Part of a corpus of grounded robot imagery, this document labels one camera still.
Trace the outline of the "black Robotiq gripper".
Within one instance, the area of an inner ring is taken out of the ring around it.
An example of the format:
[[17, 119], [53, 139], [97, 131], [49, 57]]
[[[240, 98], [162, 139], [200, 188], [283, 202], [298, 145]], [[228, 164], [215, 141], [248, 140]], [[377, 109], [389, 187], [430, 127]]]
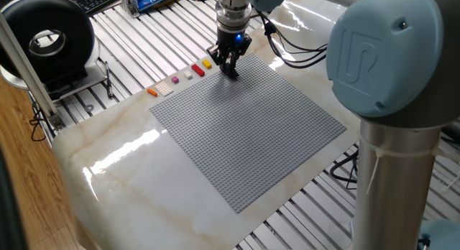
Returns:
[[252, 38], [245, 31], [230, 33], [218, 29], [216, 45], [207, 48], [206, 51], [222, 73], [229, 72], [226, 61], [231, 53], [230, 76], [237, 77], [239, 74], [235, 69], [236, 62], [246, 53], [251, 43]]

